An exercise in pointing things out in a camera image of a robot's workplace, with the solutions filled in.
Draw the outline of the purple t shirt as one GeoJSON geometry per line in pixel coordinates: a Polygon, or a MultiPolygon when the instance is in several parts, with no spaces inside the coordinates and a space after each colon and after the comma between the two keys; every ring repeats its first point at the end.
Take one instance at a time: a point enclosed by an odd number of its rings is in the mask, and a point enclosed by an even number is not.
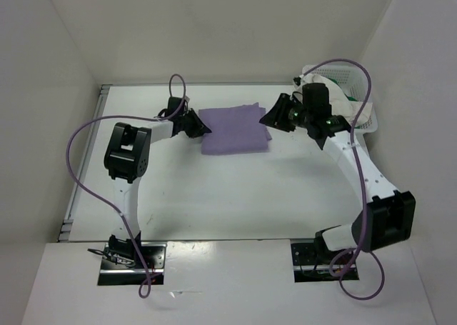
{"type": "Polygon", "coordinates": [[[259,104],[201,109],[199,117],[211,132],[203,136],[201,153],[207,156],[254,154],[268,151],[271,135],[260,119],[259,104]]]}

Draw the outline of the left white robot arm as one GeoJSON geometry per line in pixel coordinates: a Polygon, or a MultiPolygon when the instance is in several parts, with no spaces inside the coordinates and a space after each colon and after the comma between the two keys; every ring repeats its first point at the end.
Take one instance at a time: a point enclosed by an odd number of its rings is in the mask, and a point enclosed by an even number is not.
{"type": "Polygon", "coordinates": [[[120,223],[109,237],[106,255],[132,268],[141,263],[139,226],[139,184],[149,166],[152,144],[184,132],[190,139],[210,134],[210,128],[188,106],[188,99],[169,97],[149,125],[135,127],[118,122],[114,125],[104,155],[104,167],[114,182],[114,206],[120,223]]]}

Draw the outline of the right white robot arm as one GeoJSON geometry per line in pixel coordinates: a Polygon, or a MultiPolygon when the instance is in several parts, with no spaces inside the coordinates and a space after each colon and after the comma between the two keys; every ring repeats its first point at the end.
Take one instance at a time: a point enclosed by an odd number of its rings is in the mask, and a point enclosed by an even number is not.
{"type": "Polygon", "coordinates": [[[260,124],[280,131],[307,131],[318,147],[338,165],[361,204],[356,219],[316,232],[313,255],[321,263],[336,263],[344,254],[370,253],[410,238],[416,200],[400,191],[378,170],[341,115],[332,113],[323,83],[302,87],[301,97],[280,94],[260,124]]]}

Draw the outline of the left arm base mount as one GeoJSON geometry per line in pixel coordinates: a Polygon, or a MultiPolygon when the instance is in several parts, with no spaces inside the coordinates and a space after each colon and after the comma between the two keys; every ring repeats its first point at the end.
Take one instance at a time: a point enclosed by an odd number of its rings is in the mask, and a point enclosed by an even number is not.
{"type": "MultiPolygon", "coordinates": [[[[151,284],[164,284],[166,244],[144,242],[140,247],[151,275],[151,284]]],[[[130,259],[109,252],[108,244],[103,250],[87,249],[101,257],[99,286],[140,286],[146,281],[146,273],[140,259],[130,259]]]]}

